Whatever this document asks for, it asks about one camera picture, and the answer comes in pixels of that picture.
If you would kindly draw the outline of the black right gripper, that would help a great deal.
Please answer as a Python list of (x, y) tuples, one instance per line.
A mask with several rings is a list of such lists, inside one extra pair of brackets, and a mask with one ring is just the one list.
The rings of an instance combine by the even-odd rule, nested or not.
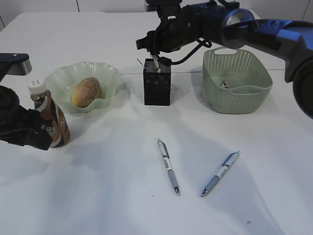
[(137, 50), (150, 53), (170, 53), (181, 47), (206, 38), (221, 29), (227, 8), (218, 4), (193, 4), (181, 7), (179, 4), (150, 4), (157, 11), (160, 24), (147, 36), (136, 40)]

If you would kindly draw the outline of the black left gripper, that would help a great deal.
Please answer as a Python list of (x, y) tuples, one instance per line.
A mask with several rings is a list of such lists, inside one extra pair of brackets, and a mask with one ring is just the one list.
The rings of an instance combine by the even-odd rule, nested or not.
[(17, 94), (4, 86), (0, 87), (0, 139), (45, 151), (52, 144), (40, 112), (22, 107)]

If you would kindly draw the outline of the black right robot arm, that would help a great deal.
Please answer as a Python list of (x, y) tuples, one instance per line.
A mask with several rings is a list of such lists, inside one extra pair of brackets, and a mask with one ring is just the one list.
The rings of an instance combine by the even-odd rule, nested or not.
[(254, 18), (236, 1), (211, 0), (180, 6), (178, 0), (150, 0), (159, 26), (137, 40), (136, 47), (154, 56), (192, 42), (230, 49), (249, 46), (285, 61), (285, 81), (293, 84), (297, 105), (313, 115), (313, 25), (304, 21)]

